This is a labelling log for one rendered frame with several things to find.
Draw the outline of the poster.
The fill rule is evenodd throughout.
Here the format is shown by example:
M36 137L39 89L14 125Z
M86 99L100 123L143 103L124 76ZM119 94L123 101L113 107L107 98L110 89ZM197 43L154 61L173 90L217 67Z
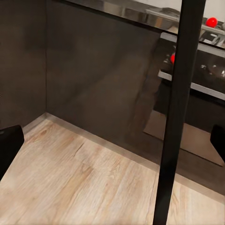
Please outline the poster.
M153 225L166 225L206 0L182 0Z

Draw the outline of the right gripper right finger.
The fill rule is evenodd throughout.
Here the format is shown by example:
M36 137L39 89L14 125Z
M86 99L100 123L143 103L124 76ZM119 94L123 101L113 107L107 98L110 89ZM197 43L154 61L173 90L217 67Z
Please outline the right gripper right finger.
M217 150L220 157L225 162L225 127L221 125L214 125L211 136L210 142Z

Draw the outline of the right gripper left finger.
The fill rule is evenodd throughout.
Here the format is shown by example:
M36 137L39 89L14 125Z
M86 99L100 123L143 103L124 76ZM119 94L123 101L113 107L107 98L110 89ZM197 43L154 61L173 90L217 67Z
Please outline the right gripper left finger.
M24 143L20 125L0 130L0 181Z

